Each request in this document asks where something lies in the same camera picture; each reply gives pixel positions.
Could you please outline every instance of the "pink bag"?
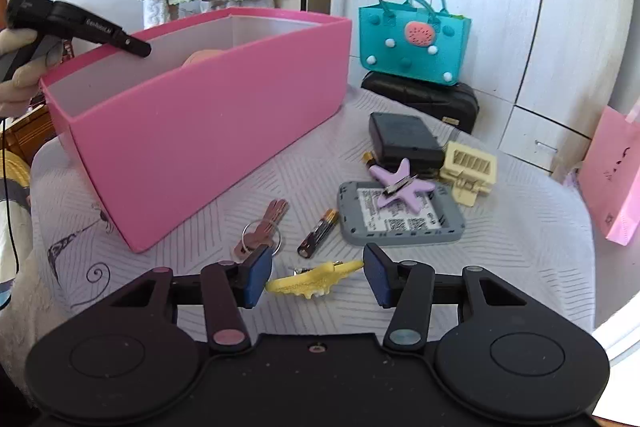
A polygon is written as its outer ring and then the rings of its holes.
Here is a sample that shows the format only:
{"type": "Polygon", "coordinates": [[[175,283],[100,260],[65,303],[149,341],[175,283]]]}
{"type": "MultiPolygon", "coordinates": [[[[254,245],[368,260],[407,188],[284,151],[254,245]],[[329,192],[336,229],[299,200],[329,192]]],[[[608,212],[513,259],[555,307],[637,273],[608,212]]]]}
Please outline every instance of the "pink bag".
{"type": "Polygon", "coordinates": [[[640,222],[640,98],[628,115],[605,107],[578,182],[591,219],[626,245],[640,222]]]}

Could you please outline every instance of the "hair clip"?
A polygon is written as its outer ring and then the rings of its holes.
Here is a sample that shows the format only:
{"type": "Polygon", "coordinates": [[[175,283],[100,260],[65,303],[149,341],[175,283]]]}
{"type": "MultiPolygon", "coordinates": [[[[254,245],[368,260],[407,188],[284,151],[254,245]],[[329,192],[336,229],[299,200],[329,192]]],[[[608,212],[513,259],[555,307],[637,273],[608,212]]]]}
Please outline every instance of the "hair clip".
{"type": "Polygon", "coordinates": [[[398,171],[389,172],[379,165],[369,167],[371,175],[385,187],[384,192],[378,198],[378,208],[387,206],[392,201],[402,200],[414,213],[420,213],[422,204],[416,197],[416,192],[432,192],[436,185],[432,182],[419,180],[409,174],[409,159],[404,158],[400,162],[398,171]]]}

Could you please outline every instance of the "yellow starfish toy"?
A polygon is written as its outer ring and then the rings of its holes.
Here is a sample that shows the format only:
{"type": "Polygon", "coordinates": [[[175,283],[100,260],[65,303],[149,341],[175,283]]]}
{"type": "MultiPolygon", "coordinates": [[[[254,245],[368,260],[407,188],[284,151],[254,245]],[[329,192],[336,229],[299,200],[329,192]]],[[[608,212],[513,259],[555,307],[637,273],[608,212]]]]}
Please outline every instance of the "yellow starfish toy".
{"type": "Polygon", "coordinates": [[[299,275],[269,281],[264,288],[272,293],[293,293],[310,299],[313,295],[329,293],[331,286],[363,266],[362,261],[335,264],[329,261],[299,275]]]}

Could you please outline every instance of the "pink box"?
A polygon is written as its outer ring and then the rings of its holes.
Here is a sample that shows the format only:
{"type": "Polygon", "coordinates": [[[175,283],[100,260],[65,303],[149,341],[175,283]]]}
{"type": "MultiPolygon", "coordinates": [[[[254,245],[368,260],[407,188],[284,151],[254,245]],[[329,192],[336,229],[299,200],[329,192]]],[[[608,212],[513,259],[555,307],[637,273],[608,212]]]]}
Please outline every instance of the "pink box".
{"type": "Polygon", "coordinates": [[[135,252],[331,117],[346,92],[348,19],[229,8],[136,36],[148,58],[102,46],[42,81],[65,150],[135,252]],[[225,53],[182,67],[202,49],[225,53]]]}

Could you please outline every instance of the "white bedspread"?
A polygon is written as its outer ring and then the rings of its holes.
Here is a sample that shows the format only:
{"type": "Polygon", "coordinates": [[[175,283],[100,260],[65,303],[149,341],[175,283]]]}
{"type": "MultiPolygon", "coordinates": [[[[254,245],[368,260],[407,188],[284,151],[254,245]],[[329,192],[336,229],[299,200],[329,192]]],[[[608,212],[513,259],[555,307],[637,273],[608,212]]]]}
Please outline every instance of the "white bedspread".
{"type": "MultiPolygon", "coordinates": [[[[360,158],[371,149],[368,121],[373,111],[416,114],[441,144],[452,133],[450,126],[399,103],[351,89],[333,118],[260,166],[143,254],[131,253],[118,232],[100,218],[94,198],[59,141],[50,142],[38,153],[32,168],[33,255],[60,316],[81,312],[155,266],[169,266],[176,275],[185,275],[231,259],[244,225],[261,217],[273,198],[286,198],[290,203],[280,226],[285,243],[274,259],[274,277],[290,275],[292,266],[360,258],[362,248],[348,245],[338,227],[311,261],[300,259],[296,247],[322,213],[335,206],[340,183],[370,180],[360,158]]],[[[486,150],[466,134],[457,140],[486,150]]],[[[439,273],[460,274],[470,264],[483,266],[585,330],[593,330],[593,240],[590,218],[579,194],[532,166],[497,155],[498,182],[491,194],[478,198],[474,208],[462,210],[466,230],[460,241],[385,250],[396,261],[415,259],[431,264],[439,273]]],[[[185,158],[184,170],[176,172],[171,182],[179,184],[182,176],[189,175],[185,158]]],[[[322,298],[306,301],[263,293],[256,308],[242,311],[253,338],[260,332],[373,331],[382,336],[391,313],[377,306],[362,272],[322,298]]],[[[455,324],[454,307],[434,307],[430,338],[439,338],[455,324]]],[[[180,309],[178,325],[196,339],[204,337],[204,320],[198,308],[180,309]]]]}

